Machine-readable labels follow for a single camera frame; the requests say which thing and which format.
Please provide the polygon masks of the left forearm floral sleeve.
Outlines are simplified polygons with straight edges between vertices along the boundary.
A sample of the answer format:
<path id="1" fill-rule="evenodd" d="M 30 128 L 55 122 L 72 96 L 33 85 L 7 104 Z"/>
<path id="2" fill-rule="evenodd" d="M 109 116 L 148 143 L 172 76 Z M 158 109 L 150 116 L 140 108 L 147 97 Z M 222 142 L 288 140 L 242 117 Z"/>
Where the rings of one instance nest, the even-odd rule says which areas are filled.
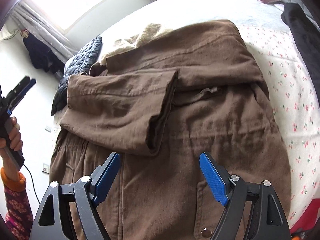
<path id="1" fill-rule="evenodd" d="M 18 172 L 18 180 L 7 177 L 1 168 L 7 213 L 1 221 L 1 239 L 29 239 L 33 226 L 33 214 L 27 196 L 26 179 Z"/>

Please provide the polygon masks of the left hand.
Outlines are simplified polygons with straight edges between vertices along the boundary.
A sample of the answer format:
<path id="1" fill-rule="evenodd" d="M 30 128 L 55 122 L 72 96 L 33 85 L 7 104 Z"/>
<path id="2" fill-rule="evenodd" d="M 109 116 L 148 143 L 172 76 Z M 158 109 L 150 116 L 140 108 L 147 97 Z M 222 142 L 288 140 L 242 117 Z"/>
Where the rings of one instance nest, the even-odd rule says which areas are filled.
<path id="1" fill-rule="evenodd" d="M 11 141 L 9 148 L 13 149 L 14 151 L 21 150 L 23 147 L 23 141 L 21 140 L 21 133 L 20 133 L 20 126 L 17 123 L 16 117 L 11 118 L 12 122 L 12 129 L 9 133 L 9 139 Z M 15 164 L 12 162 L 10 157 L 5 152 L 6 141 L 5 139 L 1 138 L 1 158 L 3 159 L 3 169 L 4 173 L 8 179 L 12 181 L 19 181 L 19 173 L 18 169 L 16 168 Z"/>

